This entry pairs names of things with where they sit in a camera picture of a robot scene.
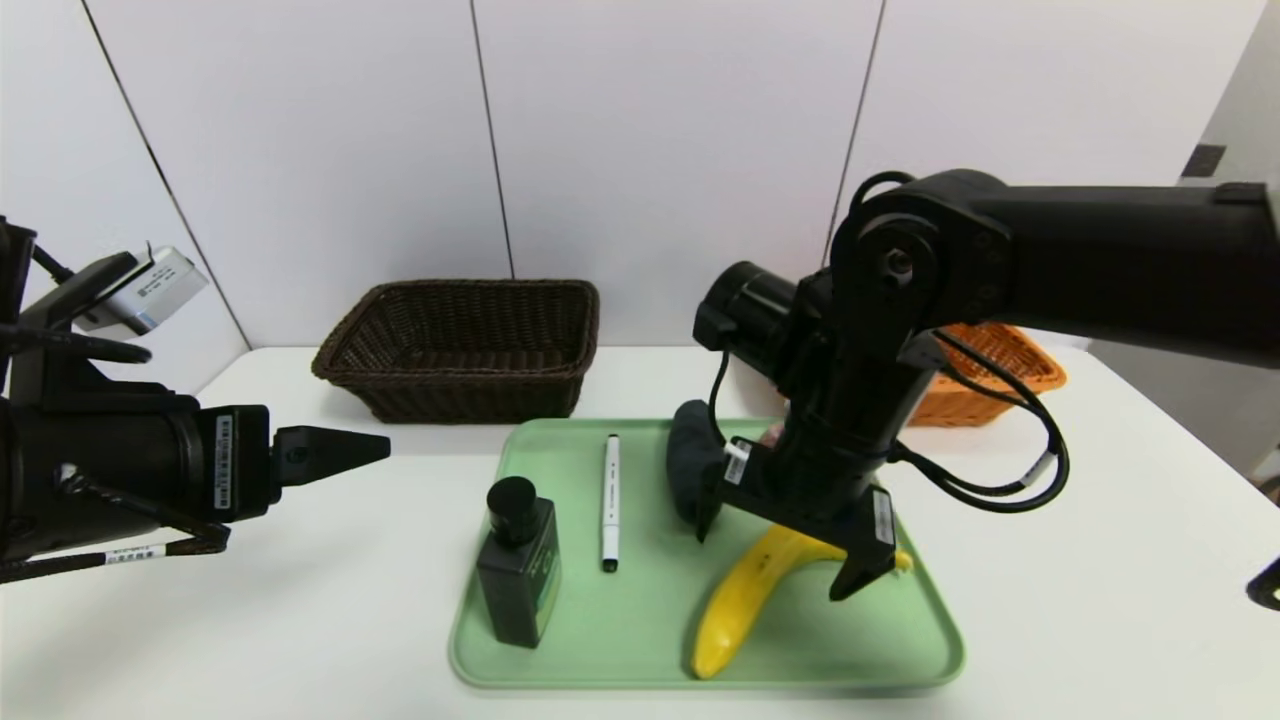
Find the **yellow banana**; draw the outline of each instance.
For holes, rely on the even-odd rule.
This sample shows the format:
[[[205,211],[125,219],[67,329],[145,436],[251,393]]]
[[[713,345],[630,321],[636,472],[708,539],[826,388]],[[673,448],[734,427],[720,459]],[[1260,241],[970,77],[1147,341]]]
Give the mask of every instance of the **yellow banana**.
[[[751,633],[773,589],[791,570],[819,560],[844,560],[845,551],[782,525],[771,527],[739,559],[712,594],[694,643],[694,674],[708,679],[728,666]],[[895,568],[910,570],[911,556],[899,550]]]

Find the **black bottle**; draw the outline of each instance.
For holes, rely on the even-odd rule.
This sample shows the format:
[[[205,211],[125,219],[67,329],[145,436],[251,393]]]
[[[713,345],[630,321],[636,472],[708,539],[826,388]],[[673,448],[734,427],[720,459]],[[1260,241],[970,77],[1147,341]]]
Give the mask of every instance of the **black bottle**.
[[[476,573],[499,642],[538,647],[559,591],[556,505],[538,497],[527,478],[503,478],[489,488],[492,530]]]

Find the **brown wicker basket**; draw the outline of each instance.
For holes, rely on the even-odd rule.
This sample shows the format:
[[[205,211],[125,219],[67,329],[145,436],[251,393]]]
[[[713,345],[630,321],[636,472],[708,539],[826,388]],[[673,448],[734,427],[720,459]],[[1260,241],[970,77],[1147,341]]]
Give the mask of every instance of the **brown wicker basket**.
[[[369,291],[311,363],[384,423],[567,418],[595,357],[582,281],[413,281]]]

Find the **cable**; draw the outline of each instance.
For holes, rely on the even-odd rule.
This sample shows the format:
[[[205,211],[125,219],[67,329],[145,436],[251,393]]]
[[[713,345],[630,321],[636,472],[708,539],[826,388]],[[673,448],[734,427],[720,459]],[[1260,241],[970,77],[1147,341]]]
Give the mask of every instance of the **cable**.
[[[99,484],[72,464],[61,466],[60,488],[68,497],[95,500],[113,507],[128,510],[155,520],[159,525],[182,530],[192,537],[170,541],[164,544],[128,547],[105,552],[82,552],[63,557],[42,560],[14,560],[0,562],[0,584],[31,580],[74,570],[87,570],[129,560],[151,560],[154,557],[179,557],[188,555],[215,555],[227,550],[227,538],[232,530],[221,523],[209,523],[178,512],[163,503]]]
[[[998,389],[991,389],[989,387],[987,387],[987,386],[984,386],[984,384],[982,384],[979,382],[972,380],[964,373],[961,373],[955,365],[952,365],[950,363],[942,368],[942,374],[946,375],[946,377],[948,377],[948,378],[951,378],[952,380],[956,382],[956,384],[964,387],[965,389],[977,392],[978,395],[989,397],[992,400],[998,400],[1001,402],[1007,402],[1010,405],[1014,405],[1016,407],[1021,407],[1023,410],[1027,410],[1027,411],[1033,413],[1033,414],[1036,413],[1036,409],[1033,409],[1030,405],[1027,405],[1025,402],[1023,402],[1021,398],[1014,397],[1011,395],[1005,395],[1005,393],[1000,392]]]
[[[1070,456],[1068,455],[1066,442],[1062,439],[1062,432],[1059,429],[1057,423],[1053,420],[1053,416],[1050,415],[1048,409],[1044,407],[1044,404],[1041,402],[1039,397],[1037,397],[1036,393],[1033,393],[1021,380],[1019,380],[1018,377],[1015,377],[1009,370],[1001,368],[998,364],[993,363],[986,355],[982,355],[973,347],[969,347],[966,343],[961,342],[960,340],[956,340],[955,337],[950,336],[943,331],[934,331],[934,334],[938,337],[938,340],[950,345],[961,355],[969,357],[979,366],[982,366],[991,374],[1000,378],[1005,384],[1011,387],[1014,392],[1021,396],[1023,401],[1025,401],[1027,409],[1033,415],[1039,418],[1042,423],[1044,423],[1044,429],[1048,433],[1048,442],[1039,460],[1037,460],[1037,462],[1025,475],[1023,475],[1019,480],[1014,483],[1007,483],[998,487],[977,486],[961,480],[960,478],[951,474],[946,468],[942,468],[937,462],[933,462],[932,460],[914,452],[911,448],[906,447],[906,445],[904,445],[901,441],[895,442],[895,447],[893,451],[891,452],[890,461],[897,462],[901,460],[906,460],[908,462],[914,465],[933,484],[936,484],[942,492],[950,495],[951,497],[959,500],[960,502],[964,502],[965,505],[969,505],[970,507],[977,507],[979,510],[987,510],[991,512],[1006,512],[1006,514],[1027,512],[1029,510],[1036,510],[1038,507],[1048,505],[1066,487],[1066,478],[1070,474],[1071,469],[1071,461]],[[961,384],[965,384],[965,387],[969,387],[975,392],[982,392],[982,395],[986,395],[988,397],[996,396],[997,400],[1002,400],[1014,405],[1018,404],[1016,398],[1000,393],[997,391],[992,391],[989,388],[979,386],[978,383],[972,383],[972,384],[980,387],[982,391],[970,387],[969,383],[961,383]],[[1043,471],[1043,469],[1048,465],[1048,461],[1053,457],[1057,459],[1057,469],[1056,473],[1053,474],[1053,480],[1050,483],[1050,487],[1044,492],[1037,495],[1036,497],[1014,502],[992,502],[989,500],[984,500],[984,497],[1005,497],[1027,489],[1034,483],[1039,473]]]
[[[849,211],[852,213],[855,208],[861,205],[863,200],[867,199],[867,193],[870,192],[877,184],[883,184],[886,182],[906,184],[914,181],[915,176],[901,170],[884,170],[883,173],[876,173],[874,176],[864,179],[863,184],[858,186],[858,190],[854,191],[854,199],[849,202]]]
[[[58,260],[54,260],[52,255],[45,252],[45,249],[38,245],[32,246],[31,259],[35,260],[37,265],[44,268],[45,272],[49,273],[49,277],[54,278],[54,282],[58,284],[63,284],[76,277],[76,273],[60,265]]]
[[[867,200],[867,193],[870,192],[877,184],[883,184],[886,182],[896,182],[899,184],[906,184],[915,179],[915,176],[910,173],[904,173],[902,170],[884,170],[883,173],[876,173],[874,176],[863,181],[863,184],[858,186],[854,191],[854,197],[849,201],[849,214],[851,215],[859,205]],[[827,246],[822,250],[822,266],[826,268],[831,259],[831,245],[836,238],[836,233],[831,233],[827,238]]]
[[[719,395],[719,384],[724,380],[726,370],[728,370],[728,350],[721,357],[721,369],[716,372],[716,382],[712,383],[712,396],[707,401],[707,418],[712,421],[712,432],[716,433],[716,441],[719,442],[721,447],[724,447],[724,433],[719,430],[719,423],[716,421],[716,397]]]

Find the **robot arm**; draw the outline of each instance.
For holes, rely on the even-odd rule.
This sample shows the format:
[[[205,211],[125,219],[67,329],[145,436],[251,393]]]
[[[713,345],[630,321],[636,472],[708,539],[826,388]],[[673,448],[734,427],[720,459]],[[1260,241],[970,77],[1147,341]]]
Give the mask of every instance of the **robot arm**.
[[[845,548],[832,600],[888,571],[891,501],[872,478],[945,365],[942,325],[1001,320],[1280,366],[1263,186],[1007,187],[950,170],[860,201],[882,179],[909,178],[864,183],[831,268],[792,286],[739,263],[699,306],[695,340],[791,398],[776,448],[735,438],[745,462],[704,478],[699,538],[728,502]]]

